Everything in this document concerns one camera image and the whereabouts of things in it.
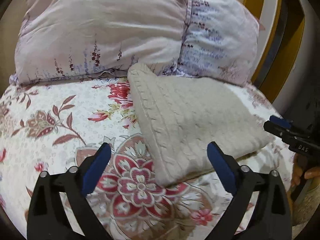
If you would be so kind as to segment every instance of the floral pillowcase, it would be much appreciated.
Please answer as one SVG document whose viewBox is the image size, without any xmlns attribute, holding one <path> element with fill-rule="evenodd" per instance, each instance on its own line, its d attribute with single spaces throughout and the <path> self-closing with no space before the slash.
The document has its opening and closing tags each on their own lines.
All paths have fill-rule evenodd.
<svg viewBox="0 0 320 240">
<path fill-rule="evenodd" d="M 159 74 L 177 64 L 191 0 L 27 3 L 12 78 L 19 84 L 97 77 L 102 72 L 126 76 L 138 61 Z"/>
<path fill-rule="evenodd" d="M 259 23 L 237 0 L 192 0 L 179 75 L 212 77 L 244 86 L 254 73 Z"/>
</svg>

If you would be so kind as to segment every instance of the finger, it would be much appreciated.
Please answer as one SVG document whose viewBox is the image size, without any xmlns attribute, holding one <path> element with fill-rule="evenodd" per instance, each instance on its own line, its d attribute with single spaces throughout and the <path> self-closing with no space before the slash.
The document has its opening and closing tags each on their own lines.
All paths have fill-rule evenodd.
<svg viewBox="0 0 320 240">
<path fill-rule="evenodd" d="M 292 180 L 293 180 L 295 185 L 298 186 L 300 184 L 300 177 L 295 176 L 295 177 L 292 178 Z"/>
<path fill-rule="evenodd" d="M 306 171 L 306 173 L 304 174 L 304 178 L 305 179 L 312 179 L 314 177 L 318 177 L 320 176 L 320 167 L 313 167 L 310 170 Z"/>
<path fill-rule="evenodd" d="M 299 185 L 300 184 L 300 177 L 302 176 L 303 171 L 302 168 L 298 164 L 293 165 L 293 171 L 292 171 L 292 186 Z"/>
<path fill-rule="evenodd" d="M 303 174 L 302 168 L 301 168 L 298 164 L 294 164 L 294 165 L 293 165 L 292 175 L 293 175 L 294 177 L 301 177 L 302 174 Z"/>
</svg>

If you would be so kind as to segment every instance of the human hand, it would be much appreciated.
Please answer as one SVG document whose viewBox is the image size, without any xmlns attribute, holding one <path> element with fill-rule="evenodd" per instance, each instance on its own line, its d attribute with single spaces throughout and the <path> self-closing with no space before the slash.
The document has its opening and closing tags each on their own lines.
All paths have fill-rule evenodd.
<svg viewBox="0 0 320 240">
<path fill-rule="evenodd" d="M 298 165 L 298 156 L 299 154 L 294 155 L 293 160 L 293 172 L 292 172 L 292 180 L 291 180 L 291 186 L 297 186 L 300 184 L 300 177 L 303 174 L 302 168 Z M 320 166 L 313 167 L 310 170 L 306 171 L 304 174 L 305 179 L 312 179 L 317 178 L 317 180 L 320 180 Z"/>
</svg>

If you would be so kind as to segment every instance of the cable knit pattern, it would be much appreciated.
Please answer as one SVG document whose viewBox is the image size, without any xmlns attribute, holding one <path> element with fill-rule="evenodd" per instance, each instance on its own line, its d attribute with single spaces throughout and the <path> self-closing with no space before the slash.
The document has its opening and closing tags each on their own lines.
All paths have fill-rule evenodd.
<svg viewBox="0 0 320 240">
<path fill-rule="evenodd" d="M 160 186 L 211 171 L 206 155 L 211 141 L 235 158 L 270 141 L 268 133 L 222 82 L 157 77 L 143 64 L 132 66 L 128 79 Z"/>
</svg>

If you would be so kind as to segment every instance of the blue gripper pad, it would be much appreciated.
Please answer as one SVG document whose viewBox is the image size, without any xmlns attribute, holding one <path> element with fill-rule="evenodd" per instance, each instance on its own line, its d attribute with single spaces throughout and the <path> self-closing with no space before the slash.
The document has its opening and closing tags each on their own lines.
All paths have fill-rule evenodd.
<svg viewBox="0 0 320 240">
<path fill-rule="evenodd" d="M 219 176 L 225 191 L 234 196 L 237 192 L 236 177 L 222 157 L 220 149 L 218 149 L 213 143 L 209 143 L 207 147 L 207 155 L 209 161 Z"/>
<path fill-rule="evenodd" d="M 282 118 L 279 118 L 279 117 L 272 115 L 272 116 L 270 116 L 269 120 L 270 120 L 270 122 L 272 122 L 276 125 L 279 125 L 285 129 L 291 128 L 291 124 L 286 119 L 282 119 Z"/>
<path fill-rule="evenodd" d="M 85 197 L 92 193 L 102 176 L 102 173 L 111 158 L 111 148 L 108 143 L 104 143 L 97 153 L 95 154 L 96 159 L 92 162 L 90 168 L 83 176 L 83 184 L 81 194 Z"/>
</svg>

